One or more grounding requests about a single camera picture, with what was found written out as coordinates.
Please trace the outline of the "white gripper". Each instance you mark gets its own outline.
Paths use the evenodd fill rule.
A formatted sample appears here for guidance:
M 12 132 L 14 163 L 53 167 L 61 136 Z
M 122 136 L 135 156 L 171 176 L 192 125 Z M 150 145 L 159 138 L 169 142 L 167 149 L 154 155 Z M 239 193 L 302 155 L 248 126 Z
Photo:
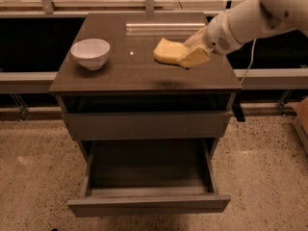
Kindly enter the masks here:
M 177 60 L 183 68 L 208 62 L 210 54 L 204 49 L 206 45 L 220 55 L 228 55 L 243 46 L 232 33 L 228 12 L 215 16 L 207 27 L 202 27 L 186 39 L 184 45 L 192 48 Z

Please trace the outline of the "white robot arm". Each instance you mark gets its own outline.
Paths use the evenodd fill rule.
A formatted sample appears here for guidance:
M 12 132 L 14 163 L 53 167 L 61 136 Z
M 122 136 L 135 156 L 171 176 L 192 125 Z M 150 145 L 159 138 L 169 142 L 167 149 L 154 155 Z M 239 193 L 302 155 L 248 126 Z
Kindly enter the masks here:
M 308 36 L 308 0 L 244 0 L 188 38 L 188 50 L 177 63 L 188 69 L 207 62 L 213 53 L 227 55 L 252 40 L 293 30 Z

